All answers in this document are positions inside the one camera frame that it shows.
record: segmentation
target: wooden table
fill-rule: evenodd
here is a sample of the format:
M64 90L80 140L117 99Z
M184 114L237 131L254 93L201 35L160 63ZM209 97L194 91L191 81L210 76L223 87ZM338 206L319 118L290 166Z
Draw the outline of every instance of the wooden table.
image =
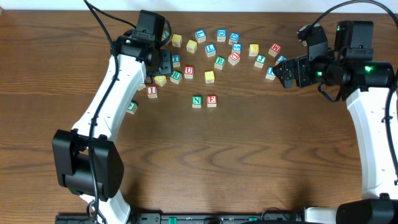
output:
M136 23L138 12L112 12ZM183 47L168 45L195 78L167 81L159 98L137 92L124 117L118 151L121 190L134 208L165 213L257 213L267 207L338 206L361 198L361 163L344 102L330 103L317 86L286 90L266 80L277 42L288 58L306 54L296 32L319 14L163 12ZM322 20L330 46L338 21L374 21L375 60L397 66L396 28L387 15L333 14ZM129 27L103 19L115 39ZM241 34L242 59L214 69L205 44L227 57L216 30ZM207 41L186 51L194 32ZM263 69L249 44L266 55ZM86 203L57 183L51 141L68 130L93 99L108 67L109 45L88 11L4 11L0 16L0 219L53 223L59 213L84 213ZM216 81L205 84L204 71ZM332 94L336 88L329 88ZM193 95L217 95L217 108L193 109Z

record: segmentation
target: wood grain surface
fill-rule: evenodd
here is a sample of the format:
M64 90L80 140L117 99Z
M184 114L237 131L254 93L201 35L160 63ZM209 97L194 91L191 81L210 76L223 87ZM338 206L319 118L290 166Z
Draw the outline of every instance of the wood grain surface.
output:
M136 23L138 12L111 12ZM165 213L257 213L295 210L361 198L361 163L353 122L344 102L330 103L317 86L286 90L266 80L274 43L288 58L306 53L296 32L319 14L163 12L183 47L168 45L195 78L144 91L134 100L118 138L125 165L121 186L134 208ZM383 14L332 14L322 20L330 46L338 21L374 21L374 60L397 66L397 31ZM129 27L103 19L115 39ZM227 57L231 46L216 30L241 34L242 59L214 69L205 45ZM186 51L194 32L207 41ZM263 69L249 44L266 55ZM57 183L51 141L80 118L103 80L109 60L103 31L88 11L4 11L0 16L1 223L53 223L59 213L84 213L86 203ZM205 84L204 72L215 71ZM329 88L332 94L336 88ZM193 109L193 95L217 95L217 108Z

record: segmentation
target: toy block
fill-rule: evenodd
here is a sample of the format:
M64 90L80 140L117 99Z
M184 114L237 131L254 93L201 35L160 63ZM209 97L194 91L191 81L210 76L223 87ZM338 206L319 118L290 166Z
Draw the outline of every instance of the toy block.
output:
M231 63L231 65L236 65L240 60L241 56L236 52L233 52L228 57L228 61Z
M251 44L249 47L249 56L255 57L259 54L260 47L258 44Z
M207 57L212 57L216 55L216 46L214 44L209 44L205 48Z
M284 60L287 60L287 58L286 58L285 56L281 55L281 56L278 58L278 60L276 60L275 65L277 65L277 64L279 64L279 63L281 63L281 62L283 62Z
M188 41L188 43L187 43L187 52L190 52L190 53L194 54L197 51L197 48L198 48L198 43L196 43L193 40L189 40Z
M201 96L192 97L192 108L201 108Z
M164 75L158 75L154 78L154 80L155 80L155 83L160 85L161 87L163 87L167 82L166 76L164 76Z
M172 60L173 60L173 67L181 66L181 64L180 64L180 56L179 55L173 55L172 56Z
M224 67L224 64L225 64L225 58L223 58L221 56L217 56L216 61L214 62L214 67L222 70Z
M238 44L238 43L232 44L232 52L231 53L233 53L233 52L241 54L241 52L242 52L242 44Z
M231 35L229 36L228 44L229 45L236 44L238 43L238 40L239 40L239 34L231 33Z
M257 68L262 68L264 64L266 63L267 58L262 55L257 55L256 62L254 63L254 66Z
M137 108L138 108L137 103L132 101L127 107L127 113L134 114L137 111Z
M280 50L282 49L281 46L277 45L277 44L272 44L271 48L269 49L268 53L273 56L276 57L276 55L278 55L278 53L280 52Z
M207 107L217 107L217 96L207 96Z
M193 66L185 66L184 77L185 78L193 78L193 73L195 69Z
M205 83L214 83L214 72L205 72Z
M162 34L162 41L165 40L169 35L170 35L170 33L169 33L168 30L163 31L163 34Z
M149 98L157 98L157 89L156 86L148 86L147 94Z
M266 79L269 79L269 80L274 80L275 79L275 74L272 71L272 67L271 66L268 67L268 69L267 69Z
M202 43L206 41L206 33L204 30L198 30L195 32L195 38L197 39L198 43Z
M219 29L217 31L217 41L218 42L225 42L226 41L226 30L225 29Z
M138 91L145 89L147 86L143 83L141 86L138 87Z
M174 82L175 84L180 84L182 79L182 73L179 71L174 71L173 75L170 76L170 81Z
M182 36L178 34L174 34L172 38L172 45L174 47L181 47L182 45Z

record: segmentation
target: wooden cube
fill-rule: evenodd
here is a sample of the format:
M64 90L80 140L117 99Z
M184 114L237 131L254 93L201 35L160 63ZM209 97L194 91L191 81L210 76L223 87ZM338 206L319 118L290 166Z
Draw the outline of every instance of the wooden cube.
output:
M232 52L231 53L233 53L233 52L241 54L241 52L242 52L242 44L238 44L238 43L232 44Z
M238 43L239 40L239 34L235 34L235 33L231 33L231 35L229 36L229 45Z
M284 60L287 60L287 58L286 58L285 56L281 55L281 56L278 58L278 60L276 60L275 65L277 65L277 64L279 64L279 63L281 63L281 62L283 62Z
M163 34L162 34L162 41L165 40L169 35L170 35L170 33L169 33L168 30L163 31Z
M181 79L182 79L182 73L179 71L174 71L173 75L170 76L170 81L175 84L180 84Z
M282 49L281 46L277 45L277 44L272 44L271 48L269 49L268 53L273 56L276 57L276 55L278 55L278 53L280 52L280 50Z
M254 66L257 68L262 68L264 64L266 63L267 58L263 55L257 55L256 62L254 63Z
M138 91L145 89L147 86L143 83L141 86L138 87Z
M137 111L137 108L138 108L137 103L132 101L127 107L127 113L134 114Z
M166 76L164 75L158 75L154 78L154 80L156 84L160 85L160 87L163 87L167 82Z
M196 43L193 40L189 40L188 41L188 43L187 43L187 52L190 52L190 53L194 54L197 51L197 48L198 48L198 43Z
M225 42L226 41L226 30L225 29L219 29L217 31L217 41L218 42Z
M174 47L181 47L182 45L182 36L178 34L174 34L172 38L172 45Z
M185 78L193 78L193 73L195 69L193 66L185 66L184 77Z
M180 56L179 55L173 55L172 59L173 59L173 67L181 66L181 64L180 64Z
M156 86L148 86L147 94L149 98L157 98L157 89Z
M207 57L212 57L216 55L216 46L214 44L209 44L205 47Z
M197 39L198 43L202 43L206 41L206 33L204 30L198 30L195 32L195 38Z
M259 54L260 47L258 44L251 44L249 47L249 56L255 57Z
M214 67L222 70L224 67L224 64L225 64L225 58L223 58L221 56L217 56L216 61L214 62Z
M268 69L267 69L266 79L269 79L269 80L274 80L275 79L275 74L274 74L274 72L272 72L272 67L271 66L268 67Z
M205 83L214 83L214 79L213 71L205 72Z
M207 96L207 107L217 107L217 96Z
M201 108L201 96L192 97L192 108Z
M239 61L241 60L241 56L236 53L233 52L232 54L229 55L228 57L228 61L231 63L231 65L236 65Z

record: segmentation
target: white wall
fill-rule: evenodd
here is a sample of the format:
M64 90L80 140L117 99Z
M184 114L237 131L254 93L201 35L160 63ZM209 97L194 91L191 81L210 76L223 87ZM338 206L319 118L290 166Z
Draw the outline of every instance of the white wall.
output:
M324 12L347 0L89 0L102 10L213 12ZM379 0L398 13L398 0ZM83 0L0 0L4 9L87 10ZM335 12L383 13L377 6L356 3Z

